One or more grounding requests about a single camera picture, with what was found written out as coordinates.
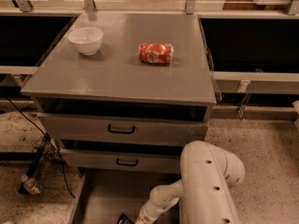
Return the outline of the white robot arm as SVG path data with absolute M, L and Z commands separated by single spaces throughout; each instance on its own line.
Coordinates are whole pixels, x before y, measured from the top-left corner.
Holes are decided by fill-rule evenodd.
M 241 224 L 229 188 L 245 178 L 243 162 L 204 141 L 187 144 L 180 156 L 181 179 L 155 187 L 135 224 L 154 224 L 179 205 L 179 224 Z

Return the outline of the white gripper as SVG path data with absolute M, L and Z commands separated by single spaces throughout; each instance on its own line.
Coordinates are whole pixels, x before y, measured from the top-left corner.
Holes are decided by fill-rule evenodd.
M 145 203 L 139 211 L 135 224 L 153 224 L 162 213 L 163 210 L 153 203 Z

